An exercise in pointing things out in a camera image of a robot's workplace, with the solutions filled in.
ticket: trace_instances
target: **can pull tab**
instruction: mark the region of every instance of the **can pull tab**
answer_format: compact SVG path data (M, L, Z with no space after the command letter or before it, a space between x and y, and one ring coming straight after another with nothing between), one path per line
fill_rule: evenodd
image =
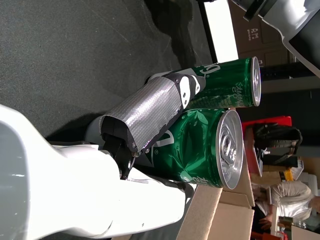
M236 159L236 142L227 128L222 130L221 136L221 157L228 165L232 165Z

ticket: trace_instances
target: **black bag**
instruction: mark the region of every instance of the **black bag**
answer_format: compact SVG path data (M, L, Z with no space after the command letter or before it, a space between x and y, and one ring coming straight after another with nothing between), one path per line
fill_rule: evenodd
M303 138L301 132L293 126L277 123L256 123L253 126L254 146L259 149L290 148L272 164L276 165L297 153Z

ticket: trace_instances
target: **cardboard box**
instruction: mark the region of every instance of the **cardboard box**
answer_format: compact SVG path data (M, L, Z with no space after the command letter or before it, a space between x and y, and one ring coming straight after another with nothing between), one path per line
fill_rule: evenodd
M257 57L260 67L294 62L294 56L284 47L275 28L257 15L246 21L245 11L231 0L228 2L239 58Z
M249 240L255 205L247 161L234 190L199 185L177 236L170 240ZM130 236L112 240L129 240Z

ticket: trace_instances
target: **soda can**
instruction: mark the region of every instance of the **soda can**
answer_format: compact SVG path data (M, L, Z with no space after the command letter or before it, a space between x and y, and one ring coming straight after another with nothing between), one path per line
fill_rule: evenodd
M182 74L205 77L206 86L188 104L196 108L242 108L259 106L261 76L257 57L176 71ZM150 79L169 72L158 73Z
M184 112L134 167L164 179L234 189L243 163L243 134L235 110Z

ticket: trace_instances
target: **silver duct tape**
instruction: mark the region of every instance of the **silver duct tape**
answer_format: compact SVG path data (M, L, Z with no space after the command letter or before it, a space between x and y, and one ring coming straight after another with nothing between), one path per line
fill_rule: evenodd
M157 78L104 115L126 124L138 151L177 115L182 104L175 83L162 76Z

